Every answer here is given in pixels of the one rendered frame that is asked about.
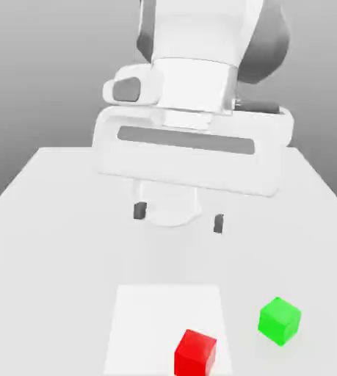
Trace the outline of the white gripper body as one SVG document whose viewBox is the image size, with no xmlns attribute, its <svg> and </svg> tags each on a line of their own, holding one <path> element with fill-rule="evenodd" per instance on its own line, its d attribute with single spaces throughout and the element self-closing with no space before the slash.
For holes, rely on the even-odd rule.
<svg viewBox="0 0 337 376">
<path fill-rule="evenodd" d="M 95 123 L 93 150 L 99 173 L 270 197 L 293 129 L 285 108 L 215 115 L 193 126 L 185 112 L 110 106 Z"/>
</svg>

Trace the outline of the small green cube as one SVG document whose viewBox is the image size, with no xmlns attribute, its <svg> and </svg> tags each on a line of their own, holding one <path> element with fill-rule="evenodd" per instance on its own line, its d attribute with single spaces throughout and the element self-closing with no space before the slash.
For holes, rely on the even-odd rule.
<svg viewBox="0 0 337 376">
<path fill-rule="evenodd" d="M 282 347 L 297 333 L 301 316 L 300 309 L 275 297 L 260 310 L 258 331 Z"/>
</svg>

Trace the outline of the small red cube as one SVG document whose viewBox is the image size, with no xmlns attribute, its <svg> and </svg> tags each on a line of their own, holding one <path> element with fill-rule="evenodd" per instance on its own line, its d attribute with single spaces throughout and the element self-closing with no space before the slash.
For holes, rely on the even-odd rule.
<svg viewBox="0 0 337 376">
<path fill-rule="evenodd" d="M 174 375 L 209 376 L 216 349 L 216 339 L 187 329 L 174 352 Z"/>
</svg>

